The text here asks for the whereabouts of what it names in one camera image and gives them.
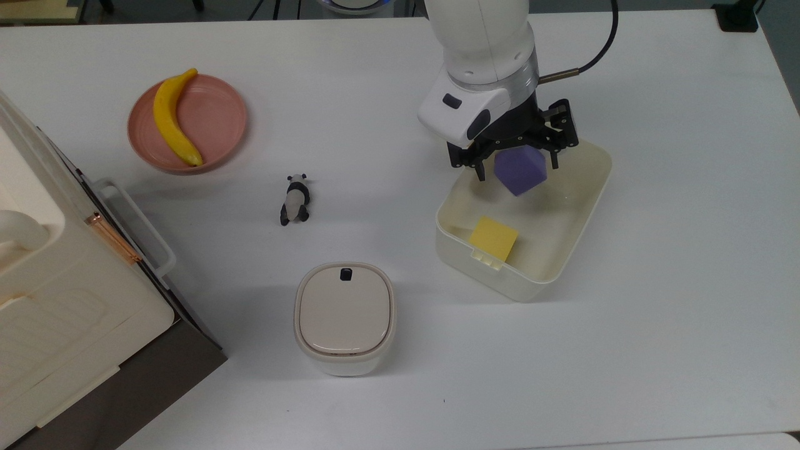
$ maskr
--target pink plate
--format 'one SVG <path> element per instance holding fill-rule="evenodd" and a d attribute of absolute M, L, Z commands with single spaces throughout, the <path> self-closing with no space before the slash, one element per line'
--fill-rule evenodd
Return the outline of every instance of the pink plate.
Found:
<path fill-rule="evenodd" d="M 184 163 L 161 136 L 153 119 L 153 101 L 161 83 L 151 87 L 128 118 L 128 139 L 140 158 L 175 174 L 196 174 L 221 166 L 242 139 L 247 110 L 242 97 L 230 84 L 209 75 L 198 74 L 183 88 L 178 99 L 178 125 L 197 147 L 203 165 Z"/>

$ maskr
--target black button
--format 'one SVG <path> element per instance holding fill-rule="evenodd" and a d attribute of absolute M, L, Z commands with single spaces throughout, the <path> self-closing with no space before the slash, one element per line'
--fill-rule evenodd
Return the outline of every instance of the black button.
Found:
<path fill-rule="evenodd" d="M 478 117 L 472 121 L 472 124 L 469 128 L 466 129 L 466 138 L 470 141 L 475 139 L 475 136 L 478 135 L 484 128 L 489 126 L 489 122 L 492 119 L 492 114 L 489 110 L 483 110 L 478 113 Z"/>
<path fill-rule="evenodd" d="M 457 110 L 458 107 L 461 106 L 461 100 L 455 98 L 454 96 L 452 96 L 450 94 L 445 94 L 445 98 L 443 98 L 442 101 L 447 106 L 453 108 L 454 110 Z"/>

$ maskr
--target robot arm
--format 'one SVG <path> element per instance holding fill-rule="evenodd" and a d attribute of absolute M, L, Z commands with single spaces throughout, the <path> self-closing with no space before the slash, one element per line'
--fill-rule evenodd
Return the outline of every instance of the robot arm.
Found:
<path fill-rule="evenodd" d="M 448 142 L 451 165 L 474 167 L 483 180 L 492 152 L 530 144 L 548 150 L 557 167 L 555 155 L 578 137 L 566 100 L 548 111 L 536 104 L 528 1 L 428 0 L 426 8 L 444 65 L 418 117 Z"/>

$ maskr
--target copper hinge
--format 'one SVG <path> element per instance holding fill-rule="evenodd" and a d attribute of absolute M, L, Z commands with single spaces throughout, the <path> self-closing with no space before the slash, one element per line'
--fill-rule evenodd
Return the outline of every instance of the copper hinge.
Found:
<path fill-rule="evenodd" d="M 128 241 L 120 236 L 100 213 L 95 212 L 94 215 L 87 217 L 86 223 L 100 236 L 100 239 L 105 241 L 128 264 L 138 263 L 142 260 L 142 257 L 136 253 L 136 250 L 130 246 Z"/>

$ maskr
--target dark gray base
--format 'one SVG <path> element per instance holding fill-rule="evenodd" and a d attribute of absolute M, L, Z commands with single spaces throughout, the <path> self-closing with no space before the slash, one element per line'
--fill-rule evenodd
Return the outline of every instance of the dark gray base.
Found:
<path fill-rule="evenodd" d="M 179 320 L 105 383 L 8 450 L 117 448 L 226 360 L 216 344 Z"/>

